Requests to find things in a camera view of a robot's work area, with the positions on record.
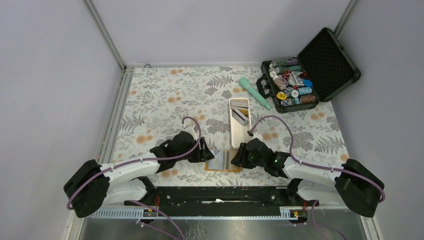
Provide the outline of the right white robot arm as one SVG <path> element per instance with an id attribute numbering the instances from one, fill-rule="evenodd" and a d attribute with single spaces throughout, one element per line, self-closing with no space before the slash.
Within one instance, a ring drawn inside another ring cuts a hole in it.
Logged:
<path id="1" fill-rule="evenodd" d="M 286 198 L 293 206 L 318 201 L 346 206 L 367 218 L 374 217 L 385 187 L 357 160 L 336 165 L 296 161 L 289 153 L 273 151 L 257 138 L 241 143 L 231 163 L 243 169 L 260 167 L 273 177 L 289 179 Z"/>

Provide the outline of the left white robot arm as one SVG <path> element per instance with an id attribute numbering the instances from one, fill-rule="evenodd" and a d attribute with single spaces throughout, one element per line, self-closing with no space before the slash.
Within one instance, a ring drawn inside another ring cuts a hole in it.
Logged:
<path id="1" fill-rule="evenodd" d="M 124 201 L 139 201 L 148 206 L 154 202 L 155 192 L 143 182 L 143 177 L 169 170 L 179 161 L 202 163 L 214 157 L 204 137 L 194 138 L 181 131 L 141 157 L 107 164 L 88 160 L 63 187 L 68 198 L 66 207 L 84 218 L 104 205 Z"/>

